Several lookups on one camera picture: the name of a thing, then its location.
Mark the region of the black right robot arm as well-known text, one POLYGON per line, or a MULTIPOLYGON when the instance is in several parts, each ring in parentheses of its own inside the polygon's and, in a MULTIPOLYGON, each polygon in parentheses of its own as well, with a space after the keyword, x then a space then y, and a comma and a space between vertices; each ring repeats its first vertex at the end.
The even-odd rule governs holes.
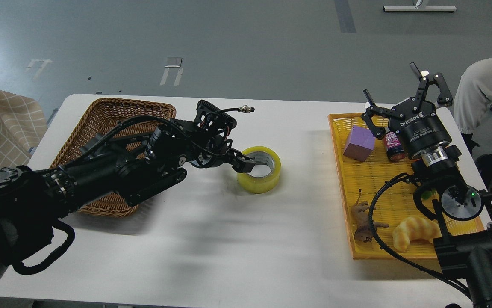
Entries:
POLYGON ((457 165, 461 151, 437 116, 440 107, 453 103, 441 73, 410 67, 418 78, 414 96, 392 106, 379 107, 366 89, 368 102, 361 115, 377 139, 386 133, 397 135, 412 160, 412 174, 400 173, 387 181, 373 197, 368 228, 380 249, 432 277, 451 285, 471 300, 475 308, 492 308, 492 189, 477 190, 467 184, 457 165), (414 183, 412 200, 441 234, 434 240, 441 272, 422 267, 398 254, 377 234, 373 210, 383 193, 397 183, 414 183))

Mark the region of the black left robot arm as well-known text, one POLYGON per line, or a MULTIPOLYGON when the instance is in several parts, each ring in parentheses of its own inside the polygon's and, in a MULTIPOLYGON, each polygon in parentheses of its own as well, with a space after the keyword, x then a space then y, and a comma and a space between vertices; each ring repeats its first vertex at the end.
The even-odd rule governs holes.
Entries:
POLYGON ((196 111, 194 121, 153 115, 121 121, 54 168, 0 168, 0 279, 8 267, 33 275, 52 265, 75 238, 62 218, 109 193, 138 205, 181 183, 186 162, 251 172, 254 159, 228 138, 236 127, 230 110, 200 100, 196 111))

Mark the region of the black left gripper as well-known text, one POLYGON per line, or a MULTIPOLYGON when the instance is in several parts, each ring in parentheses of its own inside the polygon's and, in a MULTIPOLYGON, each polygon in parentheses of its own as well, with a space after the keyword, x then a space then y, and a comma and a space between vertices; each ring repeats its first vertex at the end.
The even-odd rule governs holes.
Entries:
POLYGON ((250 173, 256 162, 232 148, 230 132, 230 128, 185 128, 184 135, 191 164, 199 169, 207 169, 226 163, 231 165, 236 173, 250 173))

